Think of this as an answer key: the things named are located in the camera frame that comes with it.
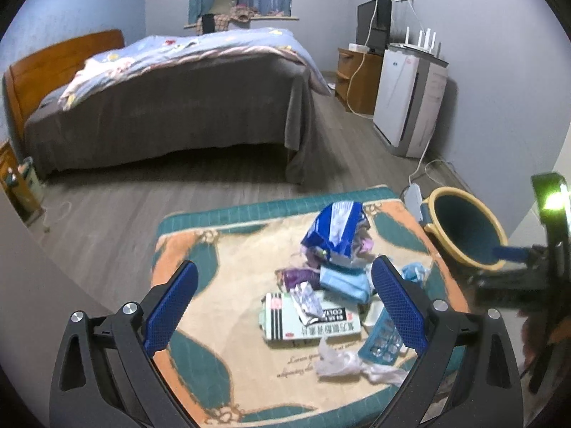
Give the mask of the light blue floral quilt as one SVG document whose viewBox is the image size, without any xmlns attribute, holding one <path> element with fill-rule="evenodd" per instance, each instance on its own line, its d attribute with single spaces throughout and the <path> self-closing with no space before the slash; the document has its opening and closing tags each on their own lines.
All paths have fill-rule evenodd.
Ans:
<svg viewBox="0 0 571 428">
<path fill-rule="evenodd" d="M 65 111 L 100 91 L 158 68 L 255 54 L 277 55 L 310 70 L 310 86 L 321 95 L 328 85 L 307 49 L 284 28 L 262 27 L 191 37 L 149 36 L 122 49 L 88 58 L 58 98 Z"/>
</svg>

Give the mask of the teal orange beige rug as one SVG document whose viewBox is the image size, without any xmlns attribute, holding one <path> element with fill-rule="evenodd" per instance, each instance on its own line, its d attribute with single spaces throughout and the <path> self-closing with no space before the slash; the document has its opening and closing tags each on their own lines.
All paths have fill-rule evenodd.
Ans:
<svg viewBox="0 0 571 428">
<path fill-rule="evenodd" d="M 319 294 L 324 316 L 304 325 L 278 281 L 303 262 L 301 241 L 334 194 L 173 214 L 157 233 L 151 281 L 185 260 L 198 286 L 154 360 L 201 427 L 363 427 L 395 395 L 364 376 L 321 378 L 318 345 L 354 356 L 367 339 L 360 307 Z"/>
</svg>

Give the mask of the white green medicine box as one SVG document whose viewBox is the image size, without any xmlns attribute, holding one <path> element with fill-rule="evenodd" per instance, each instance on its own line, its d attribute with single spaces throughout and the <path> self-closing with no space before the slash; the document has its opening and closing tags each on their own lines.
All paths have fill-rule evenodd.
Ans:
<svg viewBox="0 0 571 428">
<path fill-rule="evenodd" d="M 323 311 L 301 318 L 298 304 L 288 293 L 267 293 L 258 315 L 262 335 L 269 342 L 321 340 L 322 337 L 356 337 L 362 327 L 358 305 L 333 294 L 317 291 Z"/>
</svg>

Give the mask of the white power strip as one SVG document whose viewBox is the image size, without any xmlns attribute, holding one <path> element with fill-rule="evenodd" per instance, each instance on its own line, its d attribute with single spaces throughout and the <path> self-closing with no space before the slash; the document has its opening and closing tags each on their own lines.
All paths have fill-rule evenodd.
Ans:
<svg viewBox="0 0 571 428">
<path fill-rule="evenodd" d="M 405 207 L 414 216 L 417 222 L 421 222 L 423 220 L 423 215 L 421 210 L 423 197 L 419 185 L 416 183 L 410 184 L 405 189 L 403 198 L 404 198 Z"/>
</svg>

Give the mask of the plaid clothes pile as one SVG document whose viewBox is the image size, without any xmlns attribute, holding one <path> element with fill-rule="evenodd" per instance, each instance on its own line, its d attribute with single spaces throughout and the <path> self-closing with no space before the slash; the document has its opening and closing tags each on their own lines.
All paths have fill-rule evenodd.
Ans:
<svg viewBox="0 0 571 428">
<path fill-rule="evenodd" d="M 227 31 L 230 22 L 248 23 L 258 14 L 256 7 L 239 0 L 213 0 L 207 12 L 197 19 L 197 35 Z"/>
</svg>

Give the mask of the blue pill blister pack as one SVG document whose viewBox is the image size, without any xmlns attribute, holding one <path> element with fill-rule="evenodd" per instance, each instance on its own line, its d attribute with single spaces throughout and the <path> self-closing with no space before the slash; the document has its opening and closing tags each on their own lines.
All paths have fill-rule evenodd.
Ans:
<svg viewBox="0 0 571 428">
<path fill-rule="evenodd" d="M 393 365 L 403 346 L 404 342 L 390 314 L 383 308 L 365 343 L 359 349 L 358 356 L 373 364 Z"/>
</svg>

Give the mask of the blue white snack bag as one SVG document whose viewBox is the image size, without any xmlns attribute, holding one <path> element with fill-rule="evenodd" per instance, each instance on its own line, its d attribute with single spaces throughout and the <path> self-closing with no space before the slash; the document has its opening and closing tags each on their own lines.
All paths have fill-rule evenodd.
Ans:
<svg viewBox="0 0 571 428">
<path fill-rule="evenodd" d="M 326 206 L 314 219 L 301 244 L 319 259 L 342 269 L 361 269 L 353 244 L 358 231 L 370 227 L 363 204 L 338 201 Z"/>
</svg>

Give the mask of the wooden bedside table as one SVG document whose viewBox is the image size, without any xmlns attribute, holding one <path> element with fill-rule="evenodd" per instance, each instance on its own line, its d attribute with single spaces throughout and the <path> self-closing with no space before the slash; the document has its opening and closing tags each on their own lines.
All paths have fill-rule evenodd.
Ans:
<svg viewBox="0 0 571 428">
<path fill-rule="evenodd" d="M 44 213 L 32 158 L 19 162 L 8 140 L 1 143 L 1 188 L 25 225 Z"/>
</svg>

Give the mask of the yellow teal trash bin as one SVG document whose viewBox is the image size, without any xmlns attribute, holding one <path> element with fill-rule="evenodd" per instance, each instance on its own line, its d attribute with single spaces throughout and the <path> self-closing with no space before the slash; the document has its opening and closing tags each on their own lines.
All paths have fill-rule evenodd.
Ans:
<svg viewBox="0 0 571 428">
<path fill-rule="evenodd" d="M 477 197 L 452 187 L 435 189 L 420 206 L 421 226 L 457 263 L 476 270 L 500 271 L 505 262 L 495 248 L 508 237 L 494 213 Z"/>
</svg>

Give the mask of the white air purifier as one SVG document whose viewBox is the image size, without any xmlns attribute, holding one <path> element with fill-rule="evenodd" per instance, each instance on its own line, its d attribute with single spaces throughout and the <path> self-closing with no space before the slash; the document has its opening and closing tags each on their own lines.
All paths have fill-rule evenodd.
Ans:
<svg viewBox="0 0 571 428">
<path fill-rule="evenodd" d="M 421 158 L 435 131 L 448 80 L 448 63 L 415 47 L 384 52 L 374 125 L 391 154 Z"/>
</svg>

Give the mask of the white tissue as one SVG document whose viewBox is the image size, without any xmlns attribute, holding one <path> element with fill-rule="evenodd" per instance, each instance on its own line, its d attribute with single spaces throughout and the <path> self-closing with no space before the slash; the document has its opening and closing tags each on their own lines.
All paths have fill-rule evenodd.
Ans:
<svg viewBox="0 0 571 428">
<path fill-rule="evenodd" d="M 318 344 L 319 360 L 314 363 L 318 379 L 365 377 L 371 384 L 391 384 L 400 387 L 408 377 L 408 370 L 391 365 L 362 360 L 357 353 L 337 351 L 322 337 Z"/>
</svg>

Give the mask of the light blue face mask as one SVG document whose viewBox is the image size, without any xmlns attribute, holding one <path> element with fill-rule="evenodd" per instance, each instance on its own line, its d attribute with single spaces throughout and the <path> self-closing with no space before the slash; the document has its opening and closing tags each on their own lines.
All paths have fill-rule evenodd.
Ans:
<svg viewBox="0 0 571 428">
<path fill-rule="evenodd" d="M 347 271 L 331 266 L 321 266 L 319 284 L 323 289 L 358 304 L 367 304 L 371 298 L 370 281 L 362 269 Z"/>
</svg>

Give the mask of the wooden tv cabinet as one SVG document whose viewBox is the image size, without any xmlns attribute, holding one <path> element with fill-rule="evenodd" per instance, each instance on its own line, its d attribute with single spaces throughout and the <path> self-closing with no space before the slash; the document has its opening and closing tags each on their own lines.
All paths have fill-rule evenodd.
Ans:
<svg viewBox="0 0 571 428">
<path fill-rule="evenodd" d="M 378 54 L 338 49 L 335 97 L 347 111 L 374 114 L 382 62 Z"/>
</svg>

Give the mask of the black television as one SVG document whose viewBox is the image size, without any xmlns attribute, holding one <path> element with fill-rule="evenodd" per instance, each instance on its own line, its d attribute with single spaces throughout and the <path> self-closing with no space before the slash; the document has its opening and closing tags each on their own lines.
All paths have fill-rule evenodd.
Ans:
<svg viewBox="0 0 571 428">
<path fill-rule="evenodd" d="M 390 39 L 392 0 L 370 0 L 357 6 L 356 42 L 382 55 Z"/>
</svg>

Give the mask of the bed with brown cover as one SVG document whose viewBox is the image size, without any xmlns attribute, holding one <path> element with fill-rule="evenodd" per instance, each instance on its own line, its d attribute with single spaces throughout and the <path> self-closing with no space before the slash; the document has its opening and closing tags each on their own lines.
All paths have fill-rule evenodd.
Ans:
<svg viewBox="0 0 571 428">
<path fill-rule="evenodd" d="M 310 70 L 272 54 L 158 68 L 96 93 L 70 110 L 58 98 L 84 62 L 122 49 L 117 30 L 59 42 L 5 71 L 12 127 L 42 176 L 110 167 L 173 152 L 281 144 L 285 177 L 305 178 L 314 151 Z"/>
</svg>

